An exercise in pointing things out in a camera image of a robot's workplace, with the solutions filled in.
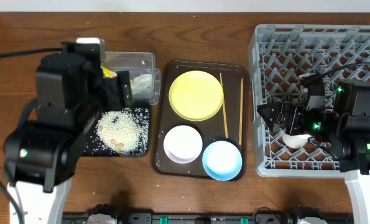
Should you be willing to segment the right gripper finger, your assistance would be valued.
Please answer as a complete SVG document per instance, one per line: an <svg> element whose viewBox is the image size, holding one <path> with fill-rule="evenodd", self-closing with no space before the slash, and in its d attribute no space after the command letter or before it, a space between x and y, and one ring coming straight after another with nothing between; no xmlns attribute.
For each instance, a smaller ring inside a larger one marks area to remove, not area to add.
<svg viewBox="0 0 370 224"><path fill-rule="evenodd" d="M279 114L281 107L282 103L263 104L257 107L257 112L260 116L276 117Z"/></svg>
<svg viewBox="0 0 370 224"><path fill-rule="evenodd" d="M279 132L280 126L285 123L285 114L279 113L277 115L263 116L263 120L272 132Z"/></svg>

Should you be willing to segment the white cup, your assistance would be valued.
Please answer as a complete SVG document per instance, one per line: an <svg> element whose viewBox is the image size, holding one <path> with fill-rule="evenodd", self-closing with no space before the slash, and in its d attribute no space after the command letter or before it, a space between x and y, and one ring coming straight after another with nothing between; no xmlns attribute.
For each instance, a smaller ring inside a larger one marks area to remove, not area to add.
<svg viewBox="0 0 370 224"><path fill-rule="evenodd" d="M301 134L296 136L283 134L282 139L286 146L291 147L293 149L300 149L308 142L309 137L310 137L309 134Z"/></svg>

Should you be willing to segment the green orange snack wrapper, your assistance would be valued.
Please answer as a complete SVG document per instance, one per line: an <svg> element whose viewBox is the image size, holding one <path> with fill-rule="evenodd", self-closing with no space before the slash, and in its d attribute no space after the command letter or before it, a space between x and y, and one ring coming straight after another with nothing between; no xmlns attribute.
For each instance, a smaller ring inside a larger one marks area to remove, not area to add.
<svg viewBox="0 0 370 224"><path fill-rule="evenodd" d="M114 77L117 77L117 73L106 68L106 67L103 67L101 66L101 69L103 71L103 75L105 78L114 78Z"/></svg>

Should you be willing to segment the white tissue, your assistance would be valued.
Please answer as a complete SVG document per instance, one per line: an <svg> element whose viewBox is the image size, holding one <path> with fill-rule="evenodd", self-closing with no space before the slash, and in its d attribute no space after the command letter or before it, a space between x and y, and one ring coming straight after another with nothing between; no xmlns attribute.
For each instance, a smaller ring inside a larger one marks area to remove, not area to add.
<svg viewBox="0 0 370 224"><path fill-rule="evenodd" d="M152 86L152 75L141 74L138 77L131 79L131 90L133 94L139 94L144 91L149 91Z"/></svg>

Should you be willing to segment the light blue bowl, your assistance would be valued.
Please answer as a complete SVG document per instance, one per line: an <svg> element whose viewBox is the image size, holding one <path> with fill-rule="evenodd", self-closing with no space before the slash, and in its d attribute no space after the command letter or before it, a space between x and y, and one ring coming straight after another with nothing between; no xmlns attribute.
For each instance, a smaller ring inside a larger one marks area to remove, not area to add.
<svg viewBox="0 0 370 224"><path fill-rule="evenodd" d="M239 149L229 141L215 141L204 150L202 164L205 172L215 180L234 179L241 171L243 159Z"/></svg>

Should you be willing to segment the yellow round plate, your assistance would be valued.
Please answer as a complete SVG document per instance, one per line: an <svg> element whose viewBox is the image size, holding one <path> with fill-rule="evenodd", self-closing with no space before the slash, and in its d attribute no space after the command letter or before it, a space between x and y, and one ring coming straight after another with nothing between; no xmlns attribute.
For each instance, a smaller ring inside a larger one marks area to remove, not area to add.
<svg viewBox="0 0 370 224"><path fill-rule="evenodd" d="M224 92L220 81L201 70L179 75L169 88L172 109L189 121L204 121L213 117L223 102Z"/></svg>

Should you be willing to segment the pink white bowl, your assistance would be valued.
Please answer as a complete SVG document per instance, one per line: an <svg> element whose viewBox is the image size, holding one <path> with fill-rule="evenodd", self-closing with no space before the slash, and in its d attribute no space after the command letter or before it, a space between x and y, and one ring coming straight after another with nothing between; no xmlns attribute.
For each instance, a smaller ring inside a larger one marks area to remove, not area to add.
<svg viewBox="0 0 370 224"><path fill-rule="evenodd" d="M180 125L172 128L165 135L163 147L165 154L171 161L187 164L200 155L203 140L195 128Z"/></svg>

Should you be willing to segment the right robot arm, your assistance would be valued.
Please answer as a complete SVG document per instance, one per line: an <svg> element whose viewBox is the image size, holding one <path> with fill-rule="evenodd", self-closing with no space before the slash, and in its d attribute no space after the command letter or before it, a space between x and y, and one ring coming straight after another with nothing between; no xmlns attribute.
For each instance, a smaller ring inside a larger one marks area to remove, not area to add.
<svg viewBox="0 0 370 224"><path fill-rule="evenodd" d="M340 80L333 111L275 102L259 105L257 112L272 131L284 126L290 136L308 134L330 143L328 152L340 162L354 222L370 223L370 82Z"/></svg>

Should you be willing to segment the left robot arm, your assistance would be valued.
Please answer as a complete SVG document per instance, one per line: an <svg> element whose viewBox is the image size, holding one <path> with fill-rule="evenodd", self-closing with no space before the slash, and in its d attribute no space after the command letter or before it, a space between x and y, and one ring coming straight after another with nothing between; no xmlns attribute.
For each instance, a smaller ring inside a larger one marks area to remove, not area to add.
<svg viewBox="0 0 370 224"><path fill-rule="evenodd" d="M4 142L11 223L59 223L86 134L107 111L132 106L129 72L105 77L104 41L50 49L36 69L37 96Z"/></svg>

